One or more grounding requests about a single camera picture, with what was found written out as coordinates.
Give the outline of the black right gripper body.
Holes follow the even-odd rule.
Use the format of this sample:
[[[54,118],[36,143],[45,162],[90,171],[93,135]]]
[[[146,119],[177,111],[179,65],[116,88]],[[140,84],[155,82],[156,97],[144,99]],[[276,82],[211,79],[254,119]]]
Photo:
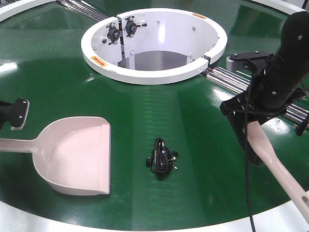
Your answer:
[[[223,101],[220,110],[232,126],[259,124],[286,113],[286,108],[306,94],[298,86],[306,73],[253,73],[247,89]]]

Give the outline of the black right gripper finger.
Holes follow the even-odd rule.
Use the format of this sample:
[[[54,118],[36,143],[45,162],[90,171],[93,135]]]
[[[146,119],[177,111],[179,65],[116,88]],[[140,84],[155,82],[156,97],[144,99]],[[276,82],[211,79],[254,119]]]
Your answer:
[[[244,115],[240,113],[229,113],[226,118],[229,121],[241,148],[244,150],[246,146],[244,134]]]

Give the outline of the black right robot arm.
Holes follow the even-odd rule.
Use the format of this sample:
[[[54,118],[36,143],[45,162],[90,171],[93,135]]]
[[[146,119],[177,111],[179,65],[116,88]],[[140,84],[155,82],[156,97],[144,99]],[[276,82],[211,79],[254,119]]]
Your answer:
[[[244,127],[286,112],[287,106],[305,97],[299,85],[309,73],[309,14],[296,12],[284,22],[276,53],[255,51],[227,57],[230,71],[247,69],[252,79],[247,89],[223,101],[220,110],[229,120],[238,142],[245,148]]]

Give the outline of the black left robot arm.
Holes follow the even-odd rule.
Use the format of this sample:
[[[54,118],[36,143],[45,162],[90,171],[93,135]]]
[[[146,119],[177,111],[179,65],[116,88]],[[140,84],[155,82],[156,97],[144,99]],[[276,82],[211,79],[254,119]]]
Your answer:
[[[2,129],[5,122],[9,122],[11,126],[12,123],[10,121],[11,111],[13,109],[14,104],[6,101],[0,101],[0,129]]]

